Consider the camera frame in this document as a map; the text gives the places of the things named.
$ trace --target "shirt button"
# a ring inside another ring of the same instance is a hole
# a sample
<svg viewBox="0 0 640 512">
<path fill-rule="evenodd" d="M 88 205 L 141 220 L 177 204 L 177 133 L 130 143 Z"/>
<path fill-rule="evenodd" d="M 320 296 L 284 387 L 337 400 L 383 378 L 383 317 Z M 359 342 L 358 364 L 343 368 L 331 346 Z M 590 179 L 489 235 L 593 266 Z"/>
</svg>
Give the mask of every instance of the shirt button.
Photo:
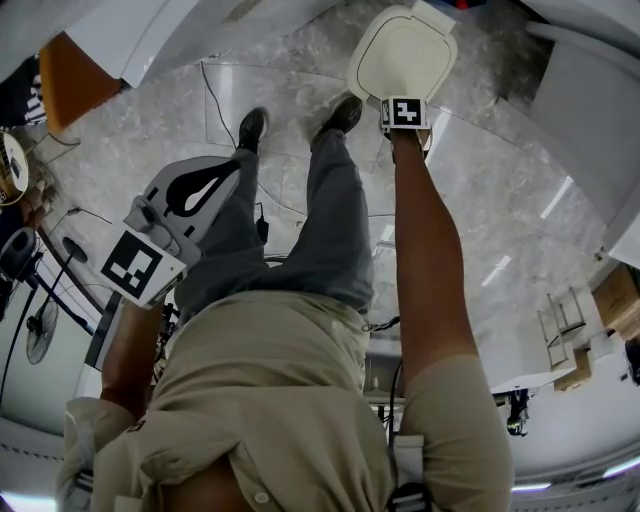
<svg viewBox="0 0 640 512">
<path fill-rule="evenodd" d="M 257 492 L 253 495 L 253 499 L 256 503 L 264 505 L 269 503 L 269 495 L 266 492 Z"/>
</svg>

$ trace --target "forearm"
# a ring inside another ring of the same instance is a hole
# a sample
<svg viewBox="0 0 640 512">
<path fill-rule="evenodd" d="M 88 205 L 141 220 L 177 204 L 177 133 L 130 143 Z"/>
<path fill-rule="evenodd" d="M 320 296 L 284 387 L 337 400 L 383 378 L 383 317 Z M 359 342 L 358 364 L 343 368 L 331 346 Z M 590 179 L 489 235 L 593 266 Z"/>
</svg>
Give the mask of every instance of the forearm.
<svg viewBox="0 0 640 512">
<path fill-rule="evenodd" d="M 396 162 L 398 299 L 405 371 L 451 355 L 476 353 L 464 301 L 456 226 L 406 133 L 392 134 Z"/>
<path fill-rule="evenodd" d="M 144 414 L 162 322 L 160 302 L 145 310 L 126 302 L 102 368 L 101 398 Z"/>
</svg>

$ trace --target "ceiling light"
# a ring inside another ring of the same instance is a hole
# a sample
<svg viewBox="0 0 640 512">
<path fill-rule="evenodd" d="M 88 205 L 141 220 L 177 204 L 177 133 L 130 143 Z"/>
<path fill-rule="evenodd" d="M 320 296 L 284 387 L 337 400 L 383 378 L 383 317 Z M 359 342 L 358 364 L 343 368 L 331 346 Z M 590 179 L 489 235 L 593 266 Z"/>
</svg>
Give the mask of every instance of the ceiling light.
<svg viewBox="0 0 640 512">
<path fill-rule="evenodd" d="M 550 483 L 543 484 L 527 484 L 527 485 L 516 485 L 511 488 L 511 492 L 535 492 L 535 491 L 544 491 L 551 487 Z"/>
<path fill-rule="evenodd" d="M 510 261 L 510 256 L 503 256 L 503 258 L 498 262 L 491 273 L 487 277 L 485 277 L 484 281 L 482 281 L 482 286 L 487 286 L 491 281 L 493 281 L 493 278 L 496 277 L 498 273 L 509 264 Z"/>
<path fill-rule="evenodd" d="M 57 508 L 53 498 L 27 496 L 10 492 L 2 492 L 0 496 L 15 512 L 56 512 Z"/>
<path fill-rule="evenodd" d="M 566 194 L 567 190 L 569 190 L 569 187 L 571 186 L 572 183 L 573 183 L 573 178 L 571 176 L 567 176 L 564 182 L 562 183 L 562 185 L 560 186 L 560 188 L 558 189 L 558 191 L 556 192 L 556 195 L 553 196 L 553 199 L 551 200 L 551 202 L 540 214 L 541 219 L 546 219 L 549 216 L 549 214 L 551 213 L 551 210 L 553 210 L 558 205 L 558 203 L 560 202 L 560 199 L 562 199 L 562 196 Z"/>
<path fill-rule="evenodd" d="M 627 462 L 607 469 L 604 472 L 604 475 L 602 475 L 602 478 L 609 478 L 615 475 L 619 475 L 620 473 L 624 473 L 625 471 L 628 471 L 631 468 L 635 468 L 638 465 L 640 465 L 640 457 L 636 457 L 635 459 L 628 460 Z"/>
</svg>

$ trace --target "gray marble floor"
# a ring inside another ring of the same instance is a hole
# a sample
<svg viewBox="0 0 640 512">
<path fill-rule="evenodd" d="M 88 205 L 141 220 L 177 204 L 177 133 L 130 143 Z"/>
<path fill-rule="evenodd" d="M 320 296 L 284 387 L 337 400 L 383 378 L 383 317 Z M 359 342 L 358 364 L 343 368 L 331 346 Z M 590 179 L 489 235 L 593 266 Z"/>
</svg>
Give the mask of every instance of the gray marble floor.
<svg viewBox="0 0 640 512">
<path fill-rule="evenodd" d="M 346 90 L 349 58 L 363 31 L 393 3 L 346 0 L 292 34 L 205 61 L 234 134 L 251 107 L 263 105 L 271 114 L 257 198 L 271 223 L 268 254 L 286 254 L 296 241 L 306 213 L 307 134 Z M 428 164 L 460 231 L 469 312 L 481 349 L 522 335 L 546 294 L 565 297 L 569 286 L 595 332 L 601 324 L 586 281 L 604 226 L 563 170 L 496 105 L 499 97 L 525 106 L 531 101 L 550 48 L 524 32 L 527 15 L 508 0 L 468 11 L 436 5 L 458 22 L 459 57 L 431 104 L 435 141 Z M 49 164 L 61 197 L 46 229 L 74 205 L 122 218 L 134 195 L 167 163 L 233 150 L 196 64 L 119 94 L 75 123 L 64 139 L 82 144 Z M 348 145 L 372 215 L 371 320 L 385 321 L 397 314 L 395 200 L 390 148 L 378 132 L 375 110 L 366 108 Z M 48 140 L 36 154 L 46 162 L 59 151 Z M 550 208 L 561 188 L 564 195 Z M 52 239 L 59 244 L 70 235 L 95 260 L 106 228 L 80 214 L 65 219 Z M 88 268 L 74 270 L 86 283 L 100 282 Z M 105 290 L 90 290 L 100 301 L 107 299 Z"/>
</svg>

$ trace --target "person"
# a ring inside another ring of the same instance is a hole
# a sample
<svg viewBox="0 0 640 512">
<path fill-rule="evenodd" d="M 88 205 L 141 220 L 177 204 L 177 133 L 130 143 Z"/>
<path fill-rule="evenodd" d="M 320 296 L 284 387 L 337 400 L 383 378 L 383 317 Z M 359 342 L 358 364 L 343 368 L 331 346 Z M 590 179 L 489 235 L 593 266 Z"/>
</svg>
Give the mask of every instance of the person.
<svg viewBox="0 0 640 512">
<path fill-rule="evenodd" d="M 100 399 L 67 406 L 61 502 L 75 482 L 92 489 L 92 511 L 387 509 L 396 476 L 384 426 L 362 397 L 362 315 L 373 295 L 367 204 L 345 147 L 361 111 L 360 100 L 345 99 L 311 141 L 308 218 L 273 268 L 254 224 L 267 115 L 255 109 L 244 118 L 233 156 L 238 188 L 176 290 L 190 320 L 148 403 L 162 305 L 124 306 Z M 432 510 L 507 510 L 507 434 L 467 317 L 460 240 L 425 167 L 424 135 L 391 133 L 400 434 L 424 436 Z"/>
<path fill-rule="evenodd" d="M 43 199 L 45 187 L 45 181 L 40 180 L 15 204 L 0 205 L 0 249 L 19 229 L 38 229 L 42 225 L 42 221 L 51 210 L 51 201 Z"/>
</svg>

